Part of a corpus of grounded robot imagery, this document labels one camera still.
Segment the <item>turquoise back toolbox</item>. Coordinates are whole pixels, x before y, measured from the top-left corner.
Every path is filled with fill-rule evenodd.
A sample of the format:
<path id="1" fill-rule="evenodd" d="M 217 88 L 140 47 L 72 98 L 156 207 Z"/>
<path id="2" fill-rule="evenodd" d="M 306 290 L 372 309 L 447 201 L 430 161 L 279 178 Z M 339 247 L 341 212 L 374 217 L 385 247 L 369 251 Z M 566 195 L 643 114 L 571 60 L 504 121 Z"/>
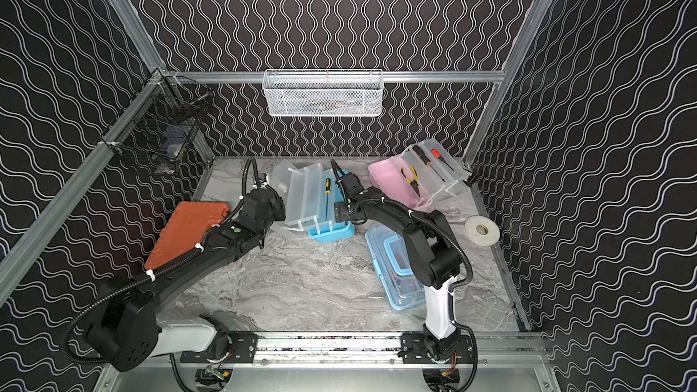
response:
<path id="1" fill-rule="evenodd" d="M 331 179 L 330 220 L 326 221 L 325 180 Z M 272 224 L 272 230 L 291 240 L 308 238 L 319 243 L 341 241 L 354 236 L 350 222 L 337 222 L 333 205 L 343 197 L 331 170 L 319 163 L 298 168 L 289 161 L 276 163 L 270 175 L 270 186 L 286 206 L 286 220 Z"/>

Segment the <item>light blue front toolbox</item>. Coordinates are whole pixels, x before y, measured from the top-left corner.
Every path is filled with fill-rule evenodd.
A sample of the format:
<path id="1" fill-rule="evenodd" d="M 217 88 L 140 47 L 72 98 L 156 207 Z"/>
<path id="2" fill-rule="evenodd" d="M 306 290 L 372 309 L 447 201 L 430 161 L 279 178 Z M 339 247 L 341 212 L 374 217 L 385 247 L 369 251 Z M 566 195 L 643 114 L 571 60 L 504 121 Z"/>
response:
<path id="1" fill-rule="evenodd" d="M 424 305 L 424 286 L 410 268 L 404 239 L 380 223 L 371 225 L 365 238 L 392 310 L 412 310 Z"/>

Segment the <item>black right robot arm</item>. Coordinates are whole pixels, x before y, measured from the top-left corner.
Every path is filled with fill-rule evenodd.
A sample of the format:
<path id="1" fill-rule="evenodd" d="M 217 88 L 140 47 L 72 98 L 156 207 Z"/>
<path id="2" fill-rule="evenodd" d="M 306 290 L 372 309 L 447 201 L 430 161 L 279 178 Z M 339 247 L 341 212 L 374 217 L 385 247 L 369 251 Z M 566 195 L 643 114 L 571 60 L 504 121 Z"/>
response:
<path id="1" fill-rule="evenodd" d="M 433 361 L 454 359 L 462 333 L 456 325 L 451 288 L 474 277 L 471 262 L 442 212 L 418 212 L 392 200 L 376 187 L 365 188 L 353 172 L 330 161 L 343 201 L 334 205 L 340 222 L 375 221 L 405 242 L 408 265 L 425 289 L 427 307 L 421 353 Z"/>

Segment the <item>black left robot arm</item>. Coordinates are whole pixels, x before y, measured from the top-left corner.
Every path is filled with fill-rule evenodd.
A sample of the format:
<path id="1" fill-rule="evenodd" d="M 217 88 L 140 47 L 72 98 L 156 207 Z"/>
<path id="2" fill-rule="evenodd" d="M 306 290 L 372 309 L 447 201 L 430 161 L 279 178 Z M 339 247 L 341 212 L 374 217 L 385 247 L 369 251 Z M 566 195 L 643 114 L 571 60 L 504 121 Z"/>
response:
<path id="1" fill-rule="evenodd" d="M 277 221 L 286 218 L 281 196 L 248 159 L 241 199 L 180 203 L 162 231 L 146 271 L 127 282 L 107 281 L 99 297 L 78 313 L 59 338 L 61 355 L 79 365 L 109 364 L 120 372 L 154 356 L 183 351 L 225 353 L 228 331 L 212 319 L 165 320 L 161 312 L 214 271 L 262 249 Z"/>

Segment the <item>yellow black screwdriver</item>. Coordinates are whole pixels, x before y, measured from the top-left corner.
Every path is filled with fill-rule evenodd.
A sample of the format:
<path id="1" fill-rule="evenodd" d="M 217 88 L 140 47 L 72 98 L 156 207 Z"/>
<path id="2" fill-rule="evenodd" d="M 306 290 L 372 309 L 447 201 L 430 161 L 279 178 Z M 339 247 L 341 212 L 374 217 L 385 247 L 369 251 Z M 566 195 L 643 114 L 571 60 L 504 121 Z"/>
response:
<path id="1" fill-rule="evenodd" d="M 325 212 L 324 217 L 326 221 L 330 220 L 330 198 L 331 198 L 331 179 L 328 177 L 325 180 Z"/>

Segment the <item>pink toolbox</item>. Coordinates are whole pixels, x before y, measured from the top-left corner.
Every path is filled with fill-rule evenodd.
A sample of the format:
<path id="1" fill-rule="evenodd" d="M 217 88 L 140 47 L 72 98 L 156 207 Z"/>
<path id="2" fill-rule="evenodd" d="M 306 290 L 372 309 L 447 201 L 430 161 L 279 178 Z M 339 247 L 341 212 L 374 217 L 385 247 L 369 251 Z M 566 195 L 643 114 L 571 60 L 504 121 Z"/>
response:
<path id="1" fill-rule="evenodd" d="M 418 144 L 424 150 L 432 165 L 445 181 L 441 181 L 435 172 L 424 165 L 421 159 L 417 157 L 417 154 L 413 151 L 415 144 Z M 439 141 L 428 139 L 415 144 L 410 145 L 401 154 L 370 164 L 368 166 L 368 177 L 371 184 L 382 190 L 388 198 L 399 201 L 408 208 L 420 212 L 431 212 L 445 201 L 455 199 L 468 192 L 469 187 L 465 185 L 465 181 L 470 176 L 470 173 L 463 168 L 462 163 L 457 161 Z M 440 152 L 454 170 L 449 170 L 448 167 L 435 158 L 431 154 L 432 149 Z M 417 194 L 410 188 L 400 171 L 404 168 L 408 173 L 408 167 L 410 166 L 413 166 L 417 171 L 420 197 L 417 197 Z"/>

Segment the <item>red-orange plastic tool case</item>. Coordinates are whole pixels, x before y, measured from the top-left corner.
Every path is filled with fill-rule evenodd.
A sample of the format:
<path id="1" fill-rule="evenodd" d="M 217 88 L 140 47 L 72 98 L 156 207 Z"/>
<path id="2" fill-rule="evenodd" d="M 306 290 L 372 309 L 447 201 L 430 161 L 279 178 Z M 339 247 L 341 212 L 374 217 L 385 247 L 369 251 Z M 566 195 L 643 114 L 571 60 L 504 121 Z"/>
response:
<path id="1" fill-rule="evenodd" d="M 231 208 L 227 203 L 183 201 L 160 233 L 145 263 L 145 270 L 155 270 L 194 249 L 214 225 L 221 223 Z"/>

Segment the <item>black red screwdriver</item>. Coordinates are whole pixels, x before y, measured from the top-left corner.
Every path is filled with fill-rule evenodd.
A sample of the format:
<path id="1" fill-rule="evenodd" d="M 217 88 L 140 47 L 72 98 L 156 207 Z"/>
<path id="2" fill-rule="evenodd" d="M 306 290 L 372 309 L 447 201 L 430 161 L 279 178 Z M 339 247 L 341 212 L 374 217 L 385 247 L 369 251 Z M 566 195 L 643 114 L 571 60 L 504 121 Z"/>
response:
<path id="1" fill-rule="evenodd" d="M 439 172 L 436 170 L 436 168 L 432 165 L 431 160 L 426 155 L 424 150 L 418 144 L 415 144 L 413 146 L 413 151 L 415 152 L 415 154 L 417 154 L 417 157 L 419 157 L 419 159 L 421 159 L 421 161 L 422 161 L 422 163 L 424 163 L 424 165 L 428 166 L 433 172 L 435 172 L 436 176 L 439 177 L 439 179 L 441 179 L 441 181 L 445 181 L 445 179 L 439 174 Z"/>

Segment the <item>red small screwdriver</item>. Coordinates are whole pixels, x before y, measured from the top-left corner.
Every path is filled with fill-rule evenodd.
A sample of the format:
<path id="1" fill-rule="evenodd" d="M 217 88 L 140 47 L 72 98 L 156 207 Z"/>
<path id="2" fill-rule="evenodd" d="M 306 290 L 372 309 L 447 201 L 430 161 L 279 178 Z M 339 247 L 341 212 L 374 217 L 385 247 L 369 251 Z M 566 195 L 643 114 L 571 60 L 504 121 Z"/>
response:
<path id="1" fill-rule="evenodd" d="M 431 150 L 431 154 L 432 154 L 435 158 L 437 158 L 442 164 L 444 164 L 446 167 L 448 167 L 449 170 L 452 170 L 452 171 L 454 170 L 454 169 L 450 166 L 450 164 L 448 163 L 448 161 L 445 159 L 445 157 L 444 157 L 440 152 L 438 152 L 436 149 L 432 149 L 432 150 Z"/>

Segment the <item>white tape roll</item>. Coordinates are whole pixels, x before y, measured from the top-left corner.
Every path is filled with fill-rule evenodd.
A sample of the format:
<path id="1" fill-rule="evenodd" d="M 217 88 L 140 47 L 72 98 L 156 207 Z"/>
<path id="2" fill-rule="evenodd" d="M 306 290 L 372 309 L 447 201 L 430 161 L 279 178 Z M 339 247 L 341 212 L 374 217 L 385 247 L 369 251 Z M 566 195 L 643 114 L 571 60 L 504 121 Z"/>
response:
<path id="1" fill-rule="evenodd" d="M 497 244 L 501 237 L 498 226 L 487 217 L 473 215 L 464 222 L 466 238 L 479 246 L 490 247 Z"/>

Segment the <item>yellow handled pliers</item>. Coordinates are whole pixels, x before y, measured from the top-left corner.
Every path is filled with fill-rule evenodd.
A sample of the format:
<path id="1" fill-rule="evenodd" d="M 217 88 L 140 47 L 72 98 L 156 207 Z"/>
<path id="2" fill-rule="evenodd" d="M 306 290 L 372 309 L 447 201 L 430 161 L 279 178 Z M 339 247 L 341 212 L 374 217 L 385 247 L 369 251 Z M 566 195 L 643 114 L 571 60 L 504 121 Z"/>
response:
<path id="1" fill-rule="evenodd" d="M 410 166 L 408 167 L 408 173 L 404 168 L 402 168 L 400 171 L 410 188 L 415 192 L 415 194 L 417 194 L 417 197 L 420 197 L 419 178 L 417 177 L 416 169 L 413 166 Z"/>

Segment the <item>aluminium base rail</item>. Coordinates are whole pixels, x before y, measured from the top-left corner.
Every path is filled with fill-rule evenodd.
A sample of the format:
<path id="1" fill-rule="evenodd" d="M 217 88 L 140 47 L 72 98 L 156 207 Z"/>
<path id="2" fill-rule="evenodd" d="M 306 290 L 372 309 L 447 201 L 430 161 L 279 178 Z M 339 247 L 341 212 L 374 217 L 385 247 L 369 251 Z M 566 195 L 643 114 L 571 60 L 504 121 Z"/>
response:
<path id="1" fill-rule="evenodd" d="M 234 331 L 226 351 L 214 359 L 206 352 L 166 348 L 143 361 L 137 373 L 162 362 L 175 379 L 192 365 L 211 376 L 214 384 L 228 381 L 224 370 L 234 368 L 384 368 L 448 371 L 458 368 L 515 369 L 535 372 L 541 391 L 557 391 L 546 365 L 546 346 L 536 333 L 473 334 L 456 330 L 443 342 L 426 332 L 259 332 Z"/>

